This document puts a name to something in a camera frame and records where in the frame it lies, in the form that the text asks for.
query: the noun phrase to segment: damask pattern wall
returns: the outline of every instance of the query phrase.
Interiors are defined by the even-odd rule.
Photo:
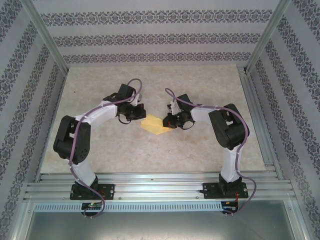
[[[251,73],[282,169],[320,239],[320,3],[293,0]]]
[[[244,67],[279,0],[35,0],[70,66]]]
[[[64,76],[18,0],[0,0],[0,240],[38,172]]]

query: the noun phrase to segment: yellow object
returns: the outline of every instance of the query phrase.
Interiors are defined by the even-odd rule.
[[[163,122],[160,118],[148,114],[145,120],[141,121],[141,128],[153,133],[153,134],[163,134],[169,132],[172,128],[164,127]]]

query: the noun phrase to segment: black bracket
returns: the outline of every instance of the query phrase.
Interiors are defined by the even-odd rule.
[[[81,185],[78,183],[75,183],[71,187],[71,193],[70,193],[70,200],[100,200],[101,198],[93,193],[89,194],[83,194]],[[113,200],[115,195],[115,185],[114,184],[98,184],[97,190],[98,193],[100,193],[104,200]]]
[[[205,182],[202,184],[204,199],[235,199],[238,194],[239,199],[249,197],[246,183],[242,182],[242,177],[234,182],[226,182],[219,174],[219,182]]]

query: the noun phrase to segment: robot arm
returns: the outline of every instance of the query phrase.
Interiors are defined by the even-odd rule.
[[[191,103],[187,94],[183,94],[178,98]],[[231,103],[224,107],[240,115],[234,104]],[[168,108],[171,112],[163,119],[164,127],[185,129],[183,127],[186,122],[211,123],[215,137],[223,147],[223,163],[219,175],[219,188],[224,195],[228,195],[228,190],[235,185],[239,185],[242,180],[237,174],[235,167],[237,150],[245,138],[245,127],[240,119],[227,110],[202,108],[200,106],[194,107],[180,101],[177,101],[177,105],[171,102]],[[238,165],[240,165],[241,152],[242,149],[239,151]]]
[[[53,150],[59,154],[63,159],[70,159],[72,146],[74,143],[74,136],[76,127],[79,124],[80,119],[86,116],[80,123],[77,133],[77,139],[75,143],[75,152],[72,158],[72,166],[76,178],[76,185],[78,186],[78,195],[84,198],[90,199],[94,197],[94,193],[82,186],[81,182],[90,186],[92,189],[98,190],[98,178],[91,170],[88,154],[90,151],[90,136],[91,130],[99,127],[105,121],[120,117],[124,115],[128,122],[132,120],[143,119],[146,117],[146,111],[144,105],[140,102],[142,96],[137,94],[133,100],[117,103],[118,101],[125,100],[136,94],[136,90],[126,84],[122,84],[119,91],[107,96],[103,101],[96,106],[92,113],[87,113],[71,117],[64,116],[60,122],[57,135],[53,144]]]

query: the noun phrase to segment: black mounting base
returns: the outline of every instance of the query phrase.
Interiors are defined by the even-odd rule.
[[[219,174],[219,182],[205,182],[202,184],[204,199],[235,199],[238,194],[239,199],[249,197],[247,185],[242,182],[242,177],[234,182],[226,182]]]
[[[114,184],[98,184],[95,190],[103,196],[104,200],[114,199],[114,194],[115,194]],[[82,191],[82,186],[79,186],[79,184],[76,183],[72,185],[70,200],[100,200],[101,199],[97,194],[95,193],[91,194],[91,193],[86,194],[86,192]]]

